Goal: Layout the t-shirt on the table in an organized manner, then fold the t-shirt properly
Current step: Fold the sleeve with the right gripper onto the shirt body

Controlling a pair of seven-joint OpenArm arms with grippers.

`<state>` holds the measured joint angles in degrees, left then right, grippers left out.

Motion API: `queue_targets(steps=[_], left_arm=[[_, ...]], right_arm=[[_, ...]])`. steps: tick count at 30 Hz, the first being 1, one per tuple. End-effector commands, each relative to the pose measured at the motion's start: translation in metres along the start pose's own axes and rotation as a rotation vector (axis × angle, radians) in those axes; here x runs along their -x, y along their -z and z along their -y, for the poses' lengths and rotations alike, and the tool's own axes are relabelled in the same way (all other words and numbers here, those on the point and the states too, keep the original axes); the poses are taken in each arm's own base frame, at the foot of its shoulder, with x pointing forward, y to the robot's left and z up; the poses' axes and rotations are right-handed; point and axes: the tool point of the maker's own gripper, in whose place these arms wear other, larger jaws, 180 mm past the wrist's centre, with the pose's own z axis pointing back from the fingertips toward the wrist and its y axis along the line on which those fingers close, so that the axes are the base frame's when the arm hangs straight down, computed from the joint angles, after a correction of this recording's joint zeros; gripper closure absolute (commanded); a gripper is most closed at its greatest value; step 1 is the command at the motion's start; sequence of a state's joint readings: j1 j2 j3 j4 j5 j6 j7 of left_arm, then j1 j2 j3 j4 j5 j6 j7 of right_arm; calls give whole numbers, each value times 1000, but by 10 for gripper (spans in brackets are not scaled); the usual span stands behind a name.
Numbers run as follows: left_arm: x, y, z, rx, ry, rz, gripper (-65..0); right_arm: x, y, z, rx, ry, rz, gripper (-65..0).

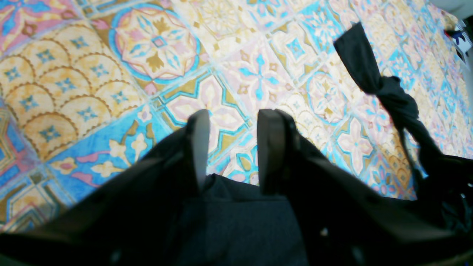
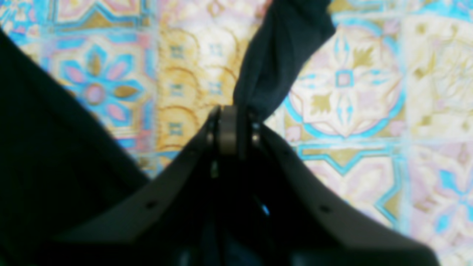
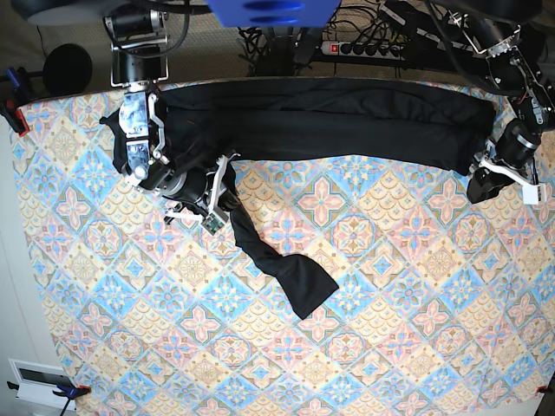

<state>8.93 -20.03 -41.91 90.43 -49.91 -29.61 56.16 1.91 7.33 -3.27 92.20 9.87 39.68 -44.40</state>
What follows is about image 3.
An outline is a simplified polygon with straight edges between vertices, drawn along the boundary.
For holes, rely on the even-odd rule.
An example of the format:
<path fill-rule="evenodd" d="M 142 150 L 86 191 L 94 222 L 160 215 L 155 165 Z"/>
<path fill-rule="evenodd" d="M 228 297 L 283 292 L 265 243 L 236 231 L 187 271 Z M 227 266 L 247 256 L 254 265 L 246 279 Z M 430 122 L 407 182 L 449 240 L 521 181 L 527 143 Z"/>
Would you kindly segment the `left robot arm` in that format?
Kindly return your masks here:
<path fill-rule="evenodd" d="M 515 113 L 503 134 L 488 139 L 473 156 L 467 198 L 473 204 L 496 198 L 513 183 L 521 185 L 527 205 L 547 199 L 534 155 L 543 133 L 554 129 L 554 88 L 539 66 L 521 51 L 521 26 L 495 22 L 464 12 L 450 12 L 473 51 L 486 61 L 485 84 L 504 95 Z"/>

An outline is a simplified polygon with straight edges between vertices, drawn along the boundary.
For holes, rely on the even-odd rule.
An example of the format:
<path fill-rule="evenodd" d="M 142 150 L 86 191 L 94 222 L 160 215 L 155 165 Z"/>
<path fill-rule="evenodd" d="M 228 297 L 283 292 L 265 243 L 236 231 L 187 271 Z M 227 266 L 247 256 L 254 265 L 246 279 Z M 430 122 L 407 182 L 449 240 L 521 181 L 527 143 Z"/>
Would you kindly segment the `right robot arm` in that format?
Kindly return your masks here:
<path fill-rule="evenodd" d="M 167 104 L 159 84 L 168 77 L 167 57 L 185 41 L 190 18 L 206 5 L 129 1 L 103 17 L 111 42 L 111 84 L 124 88 L 118 111 L 123 133 L 122 173 L 144 192 L 189 207 L 198 220 L 233 211 L 239 201 L 224 183 L 230 157 L 208 167 L 179 159 L 166 135 Z"/>

